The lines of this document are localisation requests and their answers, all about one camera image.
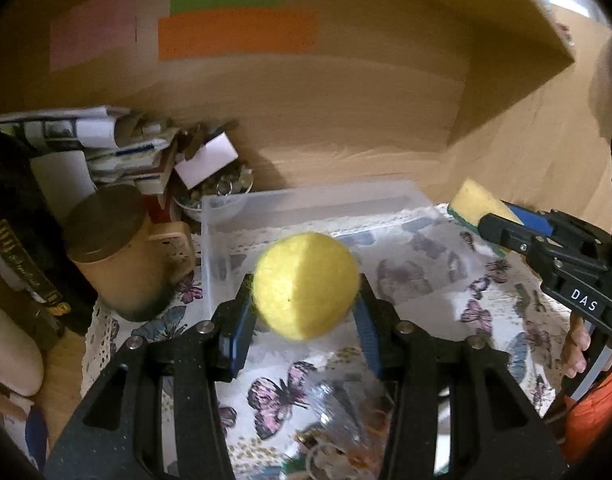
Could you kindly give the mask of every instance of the orange clothing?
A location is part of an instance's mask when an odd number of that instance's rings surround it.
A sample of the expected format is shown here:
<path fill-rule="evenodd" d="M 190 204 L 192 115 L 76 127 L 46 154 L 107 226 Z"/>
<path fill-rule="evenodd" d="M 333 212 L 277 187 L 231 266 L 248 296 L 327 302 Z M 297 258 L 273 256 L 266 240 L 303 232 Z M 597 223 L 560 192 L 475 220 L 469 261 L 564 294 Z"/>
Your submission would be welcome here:
<path fill-rule="evenodd" d="M 561 450 L 571 464 L 582 458 L 612 419 L 612 373 L 579 404 L 569 397 L 564 401 L 572 409 L 566 417 L 566 442 Z"/>

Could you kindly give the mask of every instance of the orange sticky note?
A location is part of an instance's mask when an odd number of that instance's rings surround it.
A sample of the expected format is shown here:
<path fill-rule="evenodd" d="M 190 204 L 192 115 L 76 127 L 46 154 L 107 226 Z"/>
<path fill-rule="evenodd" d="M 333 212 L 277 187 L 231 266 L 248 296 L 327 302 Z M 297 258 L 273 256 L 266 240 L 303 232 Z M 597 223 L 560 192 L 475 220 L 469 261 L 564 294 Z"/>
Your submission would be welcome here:
<path fill-rule="evenodd" d="M 50 22 L 50 70 L 136 41 L 134 0 L 90 0 Z"/>
<path fill-rule="evenodd" d="M 237 7 L 159 19 L 159 60 L 227 54 L 311 52 L 317 42 L 311 10 Z"/>

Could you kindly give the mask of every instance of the mug handle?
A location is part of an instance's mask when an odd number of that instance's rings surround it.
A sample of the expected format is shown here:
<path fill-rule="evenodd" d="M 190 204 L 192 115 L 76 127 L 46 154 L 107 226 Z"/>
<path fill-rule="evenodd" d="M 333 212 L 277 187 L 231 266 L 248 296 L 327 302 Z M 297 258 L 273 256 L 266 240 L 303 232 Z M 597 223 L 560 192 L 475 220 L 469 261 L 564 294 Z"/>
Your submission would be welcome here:
<path fill-rule="evenodd" d="M 164 224 L 151 224 L 148 241 L 166 240 L 167 238 L 179 238 L 183 242 L 183 252 L 188 256 L 184 258 L 170 276 L 173 285 L 179 283 L 184 276 L 195 270 L 195 248 L 190 234 L 190 227 L 186 222 L 168 222 Z"/>

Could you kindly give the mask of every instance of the yellow ball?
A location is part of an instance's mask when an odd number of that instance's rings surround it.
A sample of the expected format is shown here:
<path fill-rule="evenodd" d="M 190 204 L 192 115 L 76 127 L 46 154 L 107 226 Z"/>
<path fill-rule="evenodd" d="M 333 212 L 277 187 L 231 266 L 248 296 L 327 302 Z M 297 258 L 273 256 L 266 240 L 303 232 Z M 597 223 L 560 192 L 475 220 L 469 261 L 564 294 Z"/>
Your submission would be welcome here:
<path fill-rule="evenodd" d="M 324 335 L 353 305 L 359 270 L 348 248 L 330 236 L 303 233 L 271 245 L 253 279 L 257 311 L 282 336 Z"/>

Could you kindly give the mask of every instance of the screw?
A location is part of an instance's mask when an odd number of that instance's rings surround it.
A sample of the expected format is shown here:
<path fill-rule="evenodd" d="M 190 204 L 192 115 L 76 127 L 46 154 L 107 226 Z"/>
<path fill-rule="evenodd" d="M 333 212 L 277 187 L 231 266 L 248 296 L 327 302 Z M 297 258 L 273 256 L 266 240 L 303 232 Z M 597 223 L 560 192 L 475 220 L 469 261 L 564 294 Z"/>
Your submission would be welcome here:
<path fill-rule="evenodd" d="M 486 341 L 484 341 L 484 338 L 479 335 L 469 336 L 467 341 L 470 347 L 475 350 L 481 350 L 484 348 L 484 346 L 486 346 Z"/>
<path fill-rule="evenodd" d="M 209 334 L 215 330 L 215 324 L 210 320 L 199 321 L 196 325 L 197 332 L 200 334 Z"/>
<path fill-rule="evenodd" d="M 131 335 L 128 339 L 126 339 L 126 346 L 130 350 L 136 350 L 141 345 L 144 344 L 144 338 L 140 335 Z"/>
<path fill-rule="evenodd" d="M 410 321 L 400 321 L 399 323 L 397 323 L 397 326 L 395 327 L 397 329 L 397 332 L 399 332 L 400 334 L 412 334 L 413 330 L 415 329 L 415 325 L 412 324 Z"/>

